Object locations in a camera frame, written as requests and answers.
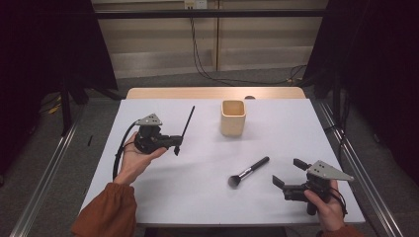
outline electrical outlet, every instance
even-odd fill
[[[195,9],[207,9],[208,2],[207,0],[195,0]]]
[[[194,9],[195,0],[185,0],[185,9]]]

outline orange sleeve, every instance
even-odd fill
[[[364,234],[359,232],[354,226],[347,225],[337,231],[323,233],[321,237],[364,237]]]
[[[133,187],[108,183],[80,212],[71,232],[75,236],[133,236],[136,202]]]

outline wall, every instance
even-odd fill
[[[184,9],[183,1],[173,0],[93,3],[96,10]],[[209,0],[208,5],[210,9],[324,9],[327,0]],[[306,64],[320,23],[321,18],[194,19],[206,71]],[[189,19],[100,20],[100,26],[117,78],[196,72]]]

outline wooden cup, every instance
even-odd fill
[[[243,101],[223,101],[221,104],[221,133],[225,136],[240,136],[246,121]]]

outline black curtain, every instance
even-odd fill
[[[70,88],[118,89],[89,0],[0,1],[0,174],[24,145],[41,99]]]
[[[419,184],[419,3],[330,0],[328,9],[345,4],[348,17],[323,19],[304,80],[320,97],[340,80],[394,160]]]

